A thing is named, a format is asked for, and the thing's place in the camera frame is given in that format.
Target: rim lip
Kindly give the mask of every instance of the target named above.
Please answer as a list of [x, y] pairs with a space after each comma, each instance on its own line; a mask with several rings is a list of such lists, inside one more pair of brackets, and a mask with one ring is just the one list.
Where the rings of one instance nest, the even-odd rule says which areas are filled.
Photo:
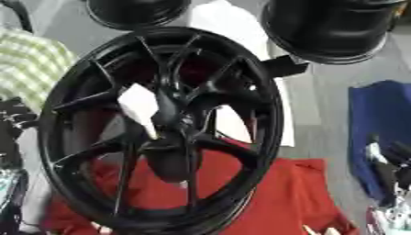
[[[213, 201], [208, 208], [204, 208], [204, 213], [201, 217], [195, 218], [193, 220], [201, 221], [201, 219], [207, 219], [211, 216], [218, 215], [218, 213], [221, 213], [223, 209], [231, 208], [234, 203], [239, 202], [242, 198], [244, 198], [244, 196], [246, 196], [254, 188], [254, 186], [268, 171], [272, 161], [276, 158], [276, 154], [280, 147], [280, 142], [283, 134], [283, 107], [277, 86], [273, 83], [272, 78], [268, 77], [262, 63], [257, 59], [257, 57], [238, 43], [211, 32], [180, 27], [146, 28], [145, 30], [142, 30], [144, 32], [133, 32], [110, 40], [103, 46], [97, 48], [96, 50], [84, 56], [80, 61], [78, 61], [53, 88], [40, 114], [38, 131], [40, 158], [51, 185], [53, 185], [57, 192], [66, 199], [71, 208], [78, 211], [82, 215], [91, 218], [92, 220], [107, 225], [108, 227], [120, 227], [123, 229], [146, 229], [147, 227], [145, 226], [149, 222], [141, 225], [136, 221], [131, 221], [130, 219], [130, 221], [125, 221], [125, 219], [127, 218], [121, 218], [122, 221], [120, 221], [120, 219], [113, 220], [111, 217], [108, 218], [107, 216], [99, 213], [101, 212], [101, 209], [100, 211], [97, 211], [95, 208], [88, 207], [87, 202], [80, 201], [79, 198], [76, 197], [76, 194], [71, 192], [69, 188], [62, 185], [62, 180], [60, 179], [61, 177], [55, 172], [52, 166], [52, 162], [50, 162], [50, 159], [52, 159], [50, 156], [55, 155], [55, 152], [53, 152], [52, 148], [50, 147], [52, 146], [52, 142], [55, 141], [50, 137], [50, 134], [53, 133], [51, 127], [54, 127], [57, 120], [57, 115], [52, 111], [52, 109], [54, 106], [59, 104], [61, 100], [67, 95], [68, 91], [70, 91], [70, 85], [75, 83], [75, 81], [78, 81], [79, 71], [82, 71], [84, 64], [87, 63], [87, 61], [89, 61], [91, 58], [104, 58], [105, 55], [110, 53], [110, 51], [118, 50], [119, 48], [128, 45], [125, 42], [128, 42], [130, 37], [134, 39], [136, 35], [141, 35], [144, 37], [145, 35], [149, 35], [150, 33], [160, 32], [167, 34], [167, 32], [175, 32], [177, 30], [180, 30], [182, 33], [200, 34], [211, 37], [213, 39], [218, 39], [220, 40], [220, 43], [221, 40], [223, 40], [224, 44], [229, 45], [229, 47], [233, 51], [237, 51], [239, 54], [245, 55], [247, 59], [250, 59], [250, 62], [252, 62], [254, 66], [257, 66], [257, 68], [259, 69], [258, 72], [260, 73], [259, 76], [265, 77], [267, 79], [266, 82], [270, 85], [270, 95], [272, 97], [272, 104], [269, 107], [271, 113], [269, 116], [270, 126], [267, 130], [268, 133], [271, 132], [271, 135], [269, 134], [264, 137], [265, 140], [262, 142], [263, 147], [260, 149], [260, 154], [267, 155], [267, 157], [263, 159], [259, 171], [255, 171], [252, 177], [248, 178], [242, 187], [236, 188], [236, 196], [233, 196], [232, 198], [218, 198], [218, 200]], [[172, 223], [172, 225], [168, 224], [168, 228], [172, 228], [176, 224], [178, 224], [179, 226], [190, 225], [193, 223], [193, 221], [187, 221], [187, 216], [184, 215], [182, 219], [173, 220]], [[158, 222], [150, 222], [150, 225], [153, 229], [156, 229], [158, 227], [164, 228], [162, 226], [165, 226], [164, 223], [159, 224]]]
[[380, 42], [372, 49], [361, 53], [356, 56], [330, 56], [326, 53], [321, 53], [321, 51], [313, 50], [304, 50], [294, 47], [292, 43], [288, 42], [285, 39], [282, 39], [281, 36], [275, 34], [271, 28], [270, 21], [270, 4], [266, 4], [262, 10], [261, 15], [261, 24], [269, 38], [280, 48], [285, 51], [290, 52], [291, 54], [307, 61], [323, 63], [323, 64], [352, 64], [357, 62], [363, 62], [369, 60], [373, 57], [378, 51], [383, 48], [385, 45], [387, 33], [385, 33], [380, 40]]
[[148, 28], [153, 26], [160, 26], [165, 25], [174, 21], [174, 19], [180, 17], [184, 11], [188, 9], [191, 0], [183, 0], [181, 7], [174, 9], [173, 11], [164, 14], [161, 17], [155, 17], [151, 21], [148, 22], [136, 22], [134, 24], [120, 24], [114, 21], [104, 20], [102, 17], [99, 17], [93, 10], [90, 5], [90, 1], [87, 1], [85, 4], [86, 11], [88, 15], [98, 24], [103, 25], [108, 28], [117, 29], [117, 30], [125, 30], [125, 31], [132, 31], [136, 28]]

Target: white foam block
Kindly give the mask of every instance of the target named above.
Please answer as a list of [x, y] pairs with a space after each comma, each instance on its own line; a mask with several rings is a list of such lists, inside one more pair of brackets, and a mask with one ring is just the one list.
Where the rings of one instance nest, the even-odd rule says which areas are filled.
[[141, 124], [152, 139], [157, 139], [157, 131], [151, 117], [159, 110], [156, 95], [140, 84], [133, 84], [119, 98], [123, 112]]

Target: black wheel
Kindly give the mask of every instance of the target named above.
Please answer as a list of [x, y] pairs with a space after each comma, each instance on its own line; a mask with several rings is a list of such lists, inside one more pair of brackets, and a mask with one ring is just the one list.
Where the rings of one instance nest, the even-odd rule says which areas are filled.
[[[150, 140], [123, 115], [117, 98], [134, 83], [156, 94], [152, 118], [160, 134]], [[250, 147], [216, 134], [216, 110], [230, 105], [247, 124]], [[119, 118], [123, 132], [101, 138]], [[191, 28], [153, 28], [114, 39], [80, 60], [51, 92], [39, 122], [47, 176], [68, 204], [89, 219], [141, 234], [209, 234], [247, 205], [276, 157], [283, 132], [277, 87], [261, 62], [239, 44]], [[197, 194], [204, 150], [240, 162], [236, 175], [213, 194]], [[117, 191], [107, 196], [87, 176], [89, 162], [122, 152]], [[144, 155], [164, 182], [186, 182], [185, 205], [147, 209], [124, 200], [130, 176]]]

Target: wheel spoke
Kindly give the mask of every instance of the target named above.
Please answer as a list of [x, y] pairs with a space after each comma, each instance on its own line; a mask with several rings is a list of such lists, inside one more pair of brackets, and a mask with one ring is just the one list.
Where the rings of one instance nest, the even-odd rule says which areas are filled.
[[101, 140], [93, 144], [89, 149], [63, 157], [53, 164], [58, 168], [78, 166], [82, 162], [90, 161], [102, 154], [121, 151], [121, 144], [123, 139], [124, 136], [120, 135], [114, 137], [113, 139]]
[[191, 91], [186, 96], [186, 104], [188, 106], [200, 106], [203, 108], [204, 106], [200, 103], [208, 103], [209, 106], [241, 103], [253, 109], [258, 109], [261, 106], [270, 104], [268, 99], [264, 99], [258, 92], [252, 91], [248, 87], [234, 86], [229, 87], [229, 90], [220, 87], [219, 82], [221, 79], [224, 78], [230, 68], [240, 62], [240, 60], [241, 58], [234, 58], [212, 75], [207, 82]]
[[111, 84], [112, 87], [117, 87], [117, 83], [113, 76], [101, 65], [98, 61], [91, 60], [90, 63], [97, 69], [97, 71], [103, 75], [103, 77]]
[[140, 126], [133, 124], [128, 117], [124, 117], [126, 124], [125, 144], [123, 145], [123, 161], [118, 177], [115, 205], [113, 215], [116, 217], [124, 211], [125, 193], [133, 175], [139, 157], [150, 144], [149, 137]]
[[161, 64], [161, 60], [159, 56], [154, 53], [154, 51], [150, 48], [149, 44], [147, 44], [146, 40], [143, 37], [137, 37], [141, 45], [143, 46], [144, 51], [159, 65]]
[[187, 144], [186, 147], [186, 160], [187, 160], [187, 170], [189, 178], [187, 180], [187, 208], [188, 211], [193, 211], [198, 202], [197, 194], [197, 177], [196, 168], [199, 161], [199, 155], [197, 149], [194, 148], [192, 144]]
[[194, 139], [194, 143], [200, 149], [228, 153], [237, 158], [245, 168], [256, 169], [258, 167], [259, 154], [234, 143], [229, 143], [209, 134], [199, 134]]
[[116, 100], [116, 92], [105, 91], [54, 107], [54, 111], [59, 113], [72, 113], [93, 106], [101, 106]]
[[123, 162], [119, 173], [118, 187], [116, 191], [115, 207], [113, 215], [117, 216], [121, 212], [125, 192], [128, 189], [129, 180], [134, 172], [139, 156], [136, 152], [135, 144], [129, 143], [125, 146]]
[[199, 53], [200, 50], [195, 50], [191, 48], [194, 42], [200, 39], [200, 35], [194, 35], [184, 46], [181, 50], [175, 52], [172, 57], [168, 60], [167, 65], [170, 68], [172, 74], [172, 87], [179, 92], [180, 96], [184, 96], [185, 93], [183, 91], [184, 84], [180, 78], [180, 70], [187, 59], [187, 57], [193, 53]]
[[169, 67], [173, 67], [177, 62], [182, 62], [192, 52], [191, 47], [194, 44], [194, 42], [200, 38], [201, 36], [198, 34], [192, 36], [191, 39], [183, 46], [181, 50], [178, 50], [172, 55], [172, 57], [168, 60], [167, 65]]

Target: plaid cloth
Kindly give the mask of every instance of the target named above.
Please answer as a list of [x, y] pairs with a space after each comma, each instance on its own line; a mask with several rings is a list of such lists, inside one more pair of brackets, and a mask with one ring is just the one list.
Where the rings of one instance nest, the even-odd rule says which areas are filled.
[[1, 29], [0, 96], [19, 96], [38, 113], [52, 87], [76, 60], [58, 41], [21, 29]]

